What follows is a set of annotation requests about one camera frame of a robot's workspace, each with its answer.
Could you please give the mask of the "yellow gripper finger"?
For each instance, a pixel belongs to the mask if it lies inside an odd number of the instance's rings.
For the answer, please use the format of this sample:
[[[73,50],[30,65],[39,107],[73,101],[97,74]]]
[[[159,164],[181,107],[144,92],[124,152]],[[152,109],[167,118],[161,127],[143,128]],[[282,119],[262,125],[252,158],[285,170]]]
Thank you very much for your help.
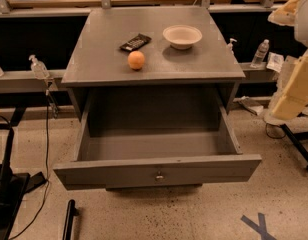
[[[268,16],[268,21],[279,26],[293,27],[299,2],[300,0],[288,0]]]
[[[264,115],[264,121],[281,125],[296,118],[308,105],[308,49],[295,59],[288,56],[277,79],[273,94]]]

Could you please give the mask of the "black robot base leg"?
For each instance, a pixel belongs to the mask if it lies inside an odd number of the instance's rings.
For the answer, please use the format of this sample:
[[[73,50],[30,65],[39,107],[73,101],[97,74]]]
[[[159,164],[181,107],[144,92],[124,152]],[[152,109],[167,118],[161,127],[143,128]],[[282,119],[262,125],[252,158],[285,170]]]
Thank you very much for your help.
[[[299,153],[307,162],[306,170],[308,171],[308,151],[302,144],[303,140],[308,140],[308,131],[293,133],[292,130],[286,124],[283,124],[281,126],[281,129],[284,131],[286,136],[291,140],[293,145],[296,147],[296,149],[299,151]]]

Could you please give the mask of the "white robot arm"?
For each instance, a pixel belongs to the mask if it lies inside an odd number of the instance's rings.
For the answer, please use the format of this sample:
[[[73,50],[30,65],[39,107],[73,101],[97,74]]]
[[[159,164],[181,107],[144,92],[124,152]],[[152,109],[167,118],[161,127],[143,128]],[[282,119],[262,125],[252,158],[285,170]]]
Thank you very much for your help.
[[[294,119],[308,105],[308,0],[288,0],[268,16],[280,26],[292,26],[294,38],[307,50],[287,69],[281,71],[277,91],[272,96],[264,121],[281,125]]]

